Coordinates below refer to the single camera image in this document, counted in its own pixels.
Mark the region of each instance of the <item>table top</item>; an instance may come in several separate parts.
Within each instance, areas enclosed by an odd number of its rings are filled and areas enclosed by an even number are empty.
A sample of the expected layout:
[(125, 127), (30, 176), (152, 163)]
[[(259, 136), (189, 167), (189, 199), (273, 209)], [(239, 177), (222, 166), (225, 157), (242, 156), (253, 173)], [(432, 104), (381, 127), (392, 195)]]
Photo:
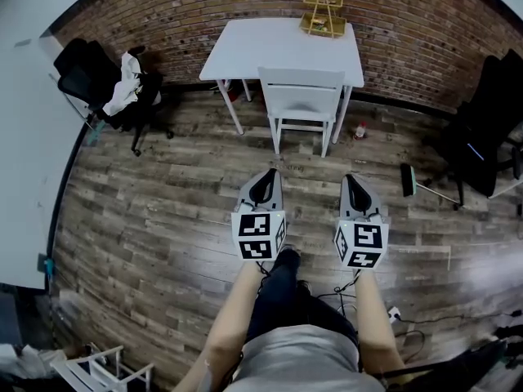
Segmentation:
[(258, 79), (258, 67), (344, 71), (346, 86), (364, 85), (352, 25), (345, 35), (308, 35), (292, 17), (231, 20), (199, 75), (200, 80)]

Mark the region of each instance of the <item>overturned white chair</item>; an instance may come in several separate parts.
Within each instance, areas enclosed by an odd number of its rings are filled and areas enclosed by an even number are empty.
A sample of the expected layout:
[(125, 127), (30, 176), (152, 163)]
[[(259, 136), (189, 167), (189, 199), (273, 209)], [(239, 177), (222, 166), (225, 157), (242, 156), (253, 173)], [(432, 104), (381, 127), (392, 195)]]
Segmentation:
[[(140, 379), (145, 382), (145, 391), (150, 391), (150, 382), (154, 365), (148, 364), (137, 372), (122, 364), (123, 346), (115, 347), (111, 350), (93, 354), (80, 359), (65, 360), (62, 362), (51, 363), (55, 370), (64, 378), (67, 383), (78, 392), (127, 392), (127, 384)], [(103, 365), (96, 360), (100, 357), (114, 354), (116, 374), (109, 372)], [(86, 372), (80, 363), (89, 364), (89, 372)], [(129, 376), (120, 379), (122, 372)]]
[[(272, 69), (259, 67), (261, 88), (269, 116), (270, 133), (279, 154), (282, 129), (322, 132), (321, 156), (329, 147), (337, 105), (345, 74), (309, 69)], [(284, 123), (287, 120), (322, 122), (322, 126)]]

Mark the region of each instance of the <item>plastic bottle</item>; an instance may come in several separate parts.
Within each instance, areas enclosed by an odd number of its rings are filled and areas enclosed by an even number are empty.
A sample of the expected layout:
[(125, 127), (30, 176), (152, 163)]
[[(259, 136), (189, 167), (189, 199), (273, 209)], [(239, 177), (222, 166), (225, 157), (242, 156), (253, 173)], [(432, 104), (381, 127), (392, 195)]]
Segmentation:
[(365, 132), (367, 131), (367, 122), (362, 122), (358, 127), (356, 128), (356, 132), (354, 133), (354, 139), (355, 140), (363, 140), (365, 138)]

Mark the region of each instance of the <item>white cube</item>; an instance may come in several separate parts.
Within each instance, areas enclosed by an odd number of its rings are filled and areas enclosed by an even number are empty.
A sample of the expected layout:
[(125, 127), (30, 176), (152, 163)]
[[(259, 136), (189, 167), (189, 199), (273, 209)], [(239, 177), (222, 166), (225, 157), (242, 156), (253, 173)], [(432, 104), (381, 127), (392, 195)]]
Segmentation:
[(233, 212), (232, 238), (244, 261), (274, 261), (284, 245), (285, 211)]
[(388, 239), (388, 224), (340, 220), (334, 245), (344, 267), (375, 269), (387, 252)]

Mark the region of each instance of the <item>jeans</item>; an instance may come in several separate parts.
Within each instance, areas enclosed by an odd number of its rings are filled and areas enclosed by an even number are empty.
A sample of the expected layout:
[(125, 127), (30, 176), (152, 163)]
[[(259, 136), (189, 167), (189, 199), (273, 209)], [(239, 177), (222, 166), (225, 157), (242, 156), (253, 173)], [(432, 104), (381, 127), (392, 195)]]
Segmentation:
[(290, 248), (278, 255), (254, 303), (245, 342), (278, 327), (310, 324), (339, 332), (357, 347), (357, 335), (352, 324), (334, 308), (311, 296), (305, 286), (297, 284), (300, 261), (300, 256)]

